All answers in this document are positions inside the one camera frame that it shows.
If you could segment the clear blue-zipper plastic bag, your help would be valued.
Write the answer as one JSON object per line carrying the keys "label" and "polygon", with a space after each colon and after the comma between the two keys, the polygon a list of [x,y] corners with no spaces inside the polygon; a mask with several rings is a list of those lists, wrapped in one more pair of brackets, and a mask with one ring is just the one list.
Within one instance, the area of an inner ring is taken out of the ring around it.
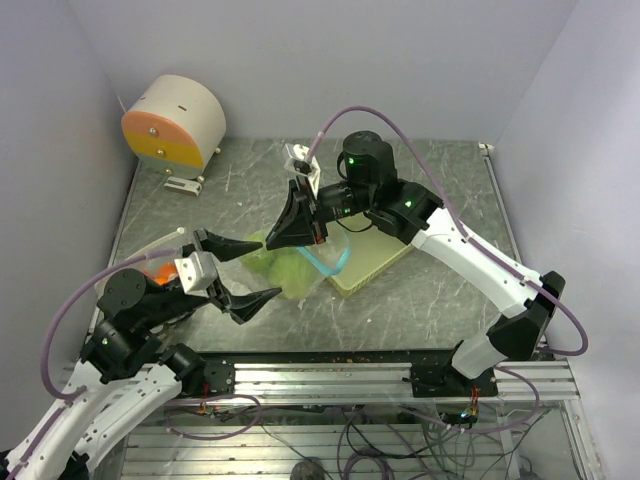
{"label": "clear blue-zipper plastic bag", "polygon": [[240,258],[246,270],[272,288],[280,288],[288,300],[306,299],[325,279],[339,274],[351,254],[346,230],[337,224],[328,227],[329,236],[319,245],[265,248],[266,230],[247,235],[244,241],[260,242],[262,248]]}

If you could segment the clear polka dot zip bag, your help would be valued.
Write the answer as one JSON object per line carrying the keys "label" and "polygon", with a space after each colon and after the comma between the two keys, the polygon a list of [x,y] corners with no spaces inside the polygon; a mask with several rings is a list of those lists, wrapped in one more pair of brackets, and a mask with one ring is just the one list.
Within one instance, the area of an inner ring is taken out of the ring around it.
{"label": "clear polka dot zip bag", "polygon": [[[170,233],[139,249],[125,260],[118,262],[118,265],[124,268],[134,268],[139,270],[154,281],[153,275],[156,273],[158,268],[165,263],[174,263],[175,259],[181,258],[183,247],[190,242],[191,240],[187,230],[184,227],[178,227]],[[173,250],[174,253],[163,257],[147,257],[147,254],[149,253],[164,250]]]}

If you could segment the light green cabbage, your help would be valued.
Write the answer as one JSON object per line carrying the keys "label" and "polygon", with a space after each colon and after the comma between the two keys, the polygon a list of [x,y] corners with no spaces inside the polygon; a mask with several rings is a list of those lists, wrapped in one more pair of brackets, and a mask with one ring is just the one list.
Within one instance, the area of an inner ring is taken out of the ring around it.
{"label": "light green cabbage", "polygon": [[267,232],[256,231],[247,235],[244,240],[261,244],[261,248],[252,251],[240,258],[243,265],[253,273],[267,276],[276,259],[280,256],[277,250],[269,251],[265,247]]}

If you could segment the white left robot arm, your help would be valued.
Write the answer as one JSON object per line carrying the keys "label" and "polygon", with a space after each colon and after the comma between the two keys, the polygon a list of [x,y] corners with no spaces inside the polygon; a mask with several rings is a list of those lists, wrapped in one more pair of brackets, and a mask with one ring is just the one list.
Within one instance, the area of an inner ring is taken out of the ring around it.
{"label": "white left robot arm", "polygon": [[[177,244],[174,232],[139,254],[96,274],[58,310],[40,360],[41,379],[54,402],[45,417],[1,455],[4,479],[86,479],[109,451],[150,413],[180,396],[204,402],[210,391],[206,362],[183,343],[163,347],[156,327],[184,320],[213,305],[244,324],[279,289],[241,296],[223,284],[217,262],[261,249],[206,229]],[[51,381],[51,337],[70,307],[96,284],[103,319],[79,353],[65,387]]]}

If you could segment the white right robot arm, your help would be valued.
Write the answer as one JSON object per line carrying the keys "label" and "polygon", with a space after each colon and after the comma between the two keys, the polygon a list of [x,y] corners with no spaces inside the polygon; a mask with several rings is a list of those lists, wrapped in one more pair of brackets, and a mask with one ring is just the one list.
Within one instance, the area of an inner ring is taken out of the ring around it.
{"label": "white right robot arm", "polygon": [[485,330],[461,341],[440,373],[442,387],[459,396],[476,378],[505,361],[531,358],[565,280],[541,275],[503,254],[466,227],[457,227],[443,200],[425,186],[399,178],[391,145],[371,131],[347,136],[337,159],[338,183],[320,186],[320,167],[307,147],[283,148],[294,173],[278,220],[266,237],[276,250],[323,243],[328,224],[363,214],[380,232],[441,261],[478,288],[498,309]]}

